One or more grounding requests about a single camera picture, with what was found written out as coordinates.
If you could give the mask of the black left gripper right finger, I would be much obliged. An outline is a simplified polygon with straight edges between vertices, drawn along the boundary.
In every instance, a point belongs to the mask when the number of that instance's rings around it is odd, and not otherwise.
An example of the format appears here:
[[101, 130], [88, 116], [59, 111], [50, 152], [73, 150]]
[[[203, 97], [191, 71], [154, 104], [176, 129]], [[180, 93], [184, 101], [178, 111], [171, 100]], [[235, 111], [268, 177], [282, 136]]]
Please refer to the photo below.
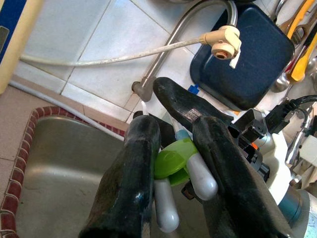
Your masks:
[[198, 118], [193, 123], [193, 139], [218, 185], [217, 195], [203, 202], [210, 237], [294, 237], [264, 180], [221, 120]]

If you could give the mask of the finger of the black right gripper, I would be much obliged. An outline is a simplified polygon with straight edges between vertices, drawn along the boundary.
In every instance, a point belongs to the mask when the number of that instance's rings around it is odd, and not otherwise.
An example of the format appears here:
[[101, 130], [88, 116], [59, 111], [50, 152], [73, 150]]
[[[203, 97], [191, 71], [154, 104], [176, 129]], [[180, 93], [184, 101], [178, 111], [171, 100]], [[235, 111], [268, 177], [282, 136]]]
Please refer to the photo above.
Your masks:
[[174, 128], [171, 124], [158, 119], [161, 135], [161, 148], [165, 148], [176, 141]]
[[196, 133], [215, 125], [232, 124], [233, 117], [218, 110], [207, 100], [194, 95], [168, 77], [153, 82], [153, 92], [167, 112], [190, 132]]

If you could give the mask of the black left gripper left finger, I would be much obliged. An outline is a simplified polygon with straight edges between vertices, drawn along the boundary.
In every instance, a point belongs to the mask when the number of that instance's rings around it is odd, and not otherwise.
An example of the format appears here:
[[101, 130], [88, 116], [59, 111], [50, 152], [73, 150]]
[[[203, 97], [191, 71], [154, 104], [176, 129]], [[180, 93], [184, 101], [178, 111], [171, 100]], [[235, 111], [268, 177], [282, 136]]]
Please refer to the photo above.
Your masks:
[[149, 238], [154, 193], [154, 161], [160, 129], [151, 116], [138, 116], [123, 147], [104, 173], [81, 238]]

